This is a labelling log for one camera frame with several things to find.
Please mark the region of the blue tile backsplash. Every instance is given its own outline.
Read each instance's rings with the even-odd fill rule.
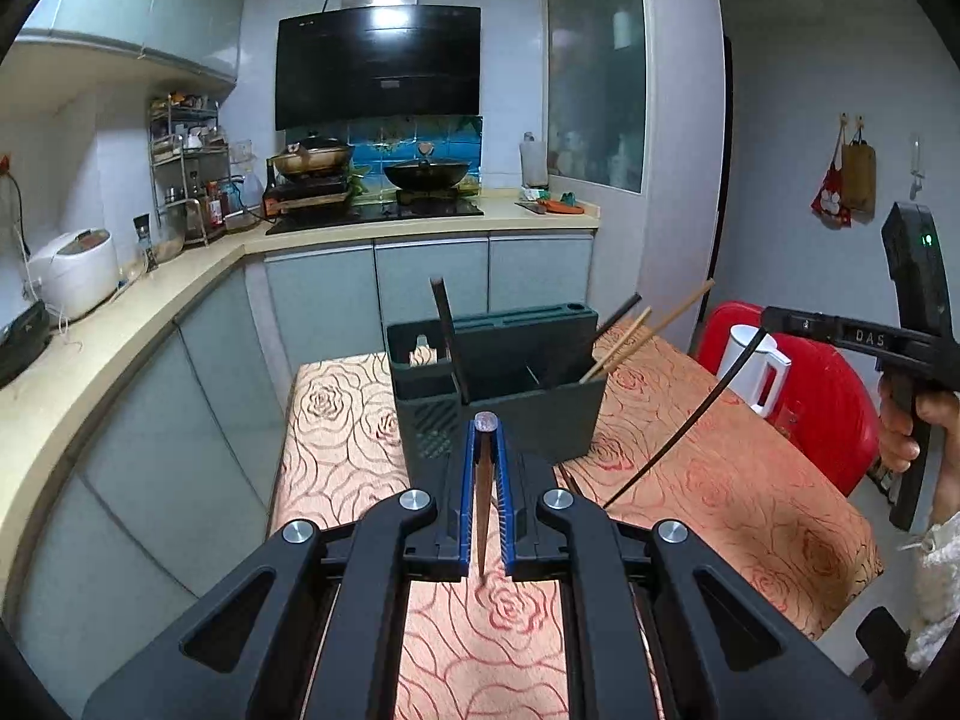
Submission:
[[[383,175],[383,167],[416,159],[418,141],[434,145],[436,157],[469,162],[464,183],[479,186],[480,151],[483,142],[483,117],[480,116],[403,116],[387,119],[352,119],[328,122],[316,127],[296,127],[286,131],[286,143],[296,143],[308,132],[339,138],[354,146],[353,166],[369,167],[363,177],[367,193],[359,197],[376,200],[395,186]]]

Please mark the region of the tablecloth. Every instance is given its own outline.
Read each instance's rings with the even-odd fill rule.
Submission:
[[[592,450],[566,464],[584,494],[605,501],[715,381],[660,338],[614,372]],[[386,356],[301,367],[272,526],[296,517],[323,528],[350,522],[406,487]],[[867,521],[734,394],[610,514],[644,526],[682,519],[811,638],[882,570]],[[483,581],[476,554],[465,581],[412,586],[395,716],[567,717],[556,583],[505,579],[495,514]]]

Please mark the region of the rice cooker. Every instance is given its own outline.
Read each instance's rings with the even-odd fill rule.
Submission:
[[[107,230],[54,238],[30,258],[30,279],[54,319],[83,317],[117,289],[120,268],[113,239]]]

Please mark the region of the spice rack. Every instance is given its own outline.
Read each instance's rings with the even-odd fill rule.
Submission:
[[[203,143],[198,148],[189,148],[188,131],[193,127],[200,127],[206,133],[214,133],[212,143]],[[154,194],[154,211],[157,214],[157,223],[162,228],[169,223],[167,215],[171,209],[185,206],[187,213],[194,213],[195,218],[203,219],[203,207],[195,197],[189,196],[187,185],[187,163],[191,167],[206,159],[220,157],[227,160],[222,173],[229,173],[229,143],[220,129],[220,105],[216,101],[204,101],[200,106],[179,105],[174,103],[173,95],[167,95],[166,100],[154,100],[147,112],[147,151],[150,162],[151,189]],[[178,187],[184,193],[184,199],[174,202],[161,201],[157,196],[157,185],[164,189]],[[221,226],[215,232],[208,231],[206,224],[200,222],[200,236],[189,238],[184,245],[208,245],[216,241],[226,232]]]

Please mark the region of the dark chopstick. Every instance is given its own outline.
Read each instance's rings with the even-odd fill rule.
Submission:
[[[437,314],[440,315],[440,330],[443,331],[443,342],[446,344],[446,352],[450,356],[450,364],[453,365],[453,375],[460,387],[461,399],[464,404],[467,404],[470,402],[470,395],[467,390],[467,375],[464,371],[463,360],[460,357],[460,348],[457,346],[457,338],[453,331],[453,314],[450,313],[450,301],[446,296],[446,285],[443,283],[443,277],[433,276],[430,279],[430,287],[433,290],[434,302],[437,304]]]
[[[642,299],[643,298],[640,297],[640,293],[633,293],[622,306],[614,311],[611,314],[611,317],[602,325],[600,325],[600,327],[597,329],[597,332],[593,334],[593,340],[590,342],[590,350],[593,349],[594,343],[597,343],[600,338],[605,336],[614,324],[617,324],[621,319],[623,319],[623,317],[626,317],[627,312],[630,311],[632,307],[637,305],[637,303],[640,303],[640,300]],[[560,354],[560,360],[558,360],[558,362],[554,362],[554,364],[544,371],[544,374],[541,375],[541,377],[539,377],[541,380],[541,386],[544,389],[553,389],[555,386],[558,386],[560,382],[563,381],[563,378],[565,378],[565,375],[568,374],[570,368],[573,368],[574,365],[577,364],[578,358],[579,352],[576,350],[571,351],[568,349]]]
[[[623,317],[627,316],[627,312],[632,309],[637,303],[640,303],[640,300],[643,298],[640,297],[640,293],[634,293],[630,298],[627,298],[627,302],[620,306],[616,311],[611,314],[611,317],[607,319],[600,328],[597,330],[596,335],[593,336],[593,342],[596,343],[603,336],[605,336],[613,327],[614,324],[620,322]]]
[[[557,467],[560,469],[560,476],[563,476],[563,481],[568,488],[570,488],[570,493],[577,493],[580,498],[584,497],[584,493],[580,490],[580,485],[577,484],[577,480],[573,478],[573,475],[566,470],[562,464]]]
[[[638,481],[640,481],[641,477],[643,477],[643,475],[647,473],[647,471],[652,469],[653,466],[655,466],[662,459],[664,459],[664,455],[667,452],[669,452],[671,449],[673,449],[674,445],[680,439],[682,439],[684,435],[686,435],[686,431],[688,431],[691,427],[693,427],[693,424],[701,416],[704,415],[704,412],[710,406],[713,405],[713,401],[716,400],[718,397],[720,397],[723,390],[727,388],[727,386],[731,383],[731,381],[733,381],[733,377],[740,372],[740,369],[744,367],[744,365],[747,365],[747,360],[750,359],[750,356],[752,355],[752,353],[757,351],[757,346],[760,346],[760,342],[763,341],[764,338],[766,338],[766,335],[767,335],[767,331],[764,330],[762,327],[758,329],[757,332],[754,333],[754,337],[751,339],[750,343],[747,344],[747,348],[745,348],[740,353],[740,356],[736,358],[736,361],[733,363],[733,366],[731,367],[731,369],[728,370],[726,375],[724,375],[723,378],[717,383],[717,386],[714,386],[714,388],[710,391],[710,394],[704,399],[704,402],[701,403],[699,406],[697,406],[696,410],[694,410],[694,412],[688,417],[688,419],[683,423],[683,425],[680,425],[680,428],[677,430],[677,432],[675,432],[673,436],[667,439],[666,444],[662,446],[658,452],[656,452],[656,455],[651,457],[650,461],[648,461],[646,466],[643,466],[642,469],[637,471],[637,473],[635,473],[630,478],[630,481],[627,482],[627,484],[623,485],[623,487],[620,488],[613,495],[613,498],[611,498],[605,504],[603,504],[604,509],[608,509],[609,507],[611,507],[611,504],[613,504],[613,501],[616,501],[616,499],[620,498],[623,493],[625,493],[627,490],[630,490],[630,488],[632,488],[633,485],[635,485]]]

